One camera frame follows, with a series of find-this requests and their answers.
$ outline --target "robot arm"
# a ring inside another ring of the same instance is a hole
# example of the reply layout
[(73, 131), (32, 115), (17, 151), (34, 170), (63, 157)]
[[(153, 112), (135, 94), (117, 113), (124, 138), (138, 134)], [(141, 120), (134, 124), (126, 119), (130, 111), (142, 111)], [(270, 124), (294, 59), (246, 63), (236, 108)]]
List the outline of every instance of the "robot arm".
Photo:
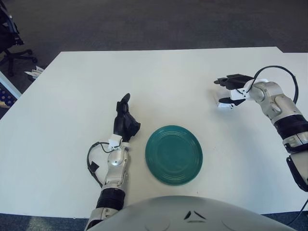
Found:
[[(89, 156), (87, 158), (88, 169), (91, 175), (102, 187), (96, 208), (92, 211), (85, 230), (95, 226), (103, 220), (114, 215), (121, 210), (124, 205), (124, 198), (127, 191), (128, 162), (129, 162), (129, 140), (136, 135), (140, 129), (138, 123), (128, 112), (128, 101), (130, 94), (126, 94), (120, 102), (117, 102), (117, 116), (114, 123), (114, 133), (109, 139), (108, 173), (103, 184), (99, 182), (95, 171), (99, 167), (92, 162), (90, 165)], [(95, 143), (89, 150), (102, 143)]]
[(256, 101), (282, 138), (290, 156), (287, 164), (298, 186), (308, 192), (308, 122), (295, 103), (284, 95), (277, 83), (266, 79), (231, 75), (219, 78), (214, 83), (226, 87), (230, 97), (219, 100), (221, 103), (238, 105), (246, 99)]

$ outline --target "office chair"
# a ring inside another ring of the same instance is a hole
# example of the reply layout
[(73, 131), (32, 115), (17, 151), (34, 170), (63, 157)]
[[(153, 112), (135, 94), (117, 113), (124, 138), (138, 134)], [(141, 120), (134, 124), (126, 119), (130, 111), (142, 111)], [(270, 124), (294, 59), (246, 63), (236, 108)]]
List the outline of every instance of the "office chair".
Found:
[(8, 75), (13, 76), (13, 61), (14, 59), (29, 59), (33, 63), (37, 63), (38, 60), (33, 56), (23, 56), (23, 54), (32, 55), (31, 50), (25, 50), (18, 53), (11, 53), (8, 49), (13, 45), (23, 45), (24, 42), (19, 37), (19, 31), (16, 24), (12, 20), (7, 12), (4, 3), (0, 0), (0, 53), (4, 52), (4, 58), (0, 61), (0, 66), (9, 62)]

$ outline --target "chair base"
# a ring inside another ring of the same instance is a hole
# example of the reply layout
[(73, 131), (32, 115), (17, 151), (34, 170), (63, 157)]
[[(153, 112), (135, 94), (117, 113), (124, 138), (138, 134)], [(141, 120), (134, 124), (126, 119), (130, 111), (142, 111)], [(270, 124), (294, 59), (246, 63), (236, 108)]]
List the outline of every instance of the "chair base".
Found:
[(13, 72), (13, 63), (14, 63), (14, 59), (29, 59), (32, 60), (33, 63), (37, 63), (38, 60), (33, 57), (33, 56), (23, 56), (23, 54), (29, 54), (32, 55), (32, 51), (31, 50), (25, 50), (22, 52), (17, 52), (17, 53), (10, 53), (8, 49), (4, 50), (5, 55), (4, 58), (0, 61), (0, 66), (9, 62), (9, 68), (8, 68), (8, 75), (10, 77), (14, 76), (14, 72)]

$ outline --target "green plate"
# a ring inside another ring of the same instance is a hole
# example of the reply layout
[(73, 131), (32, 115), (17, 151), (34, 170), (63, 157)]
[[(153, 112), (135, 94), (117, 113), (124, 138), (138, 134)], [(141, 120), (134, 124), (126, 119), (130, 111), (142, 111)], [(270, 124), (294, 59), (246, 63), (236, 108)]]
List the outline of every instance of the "green plate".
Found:
[(195, 178), (202, 166), (202, 149), (197, 138), (179, 126), (156, 130), (145, 148), (151, 173), (161, 182), (182, 185)]

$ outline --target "gray carpet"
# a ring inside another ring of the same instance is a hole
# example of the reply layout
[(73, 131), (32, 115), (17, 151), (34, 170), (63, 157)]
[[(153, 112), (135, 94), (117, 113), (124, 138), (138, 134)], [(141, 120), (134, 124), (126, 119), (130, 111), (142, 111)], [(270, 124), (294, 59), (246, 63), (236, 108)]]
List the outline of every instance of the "gray carpet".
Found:
[[(3, 0), (38, 65), (60, 51), (160, 50), (277, 46), (308, 52), (307, 0)], [(24, 92), (31, 84), (16, 61), (9, 80)], [(7, 75), (7, 65), (0, 66)], [(0, 118), (7, 109), (0, 108)], [(268, 215), (287, 223), (295, 214)], [(0, 214), (0, 230), (83, 230), (84, 219)], [(308, 230), (307, 213), (294, 223)]]

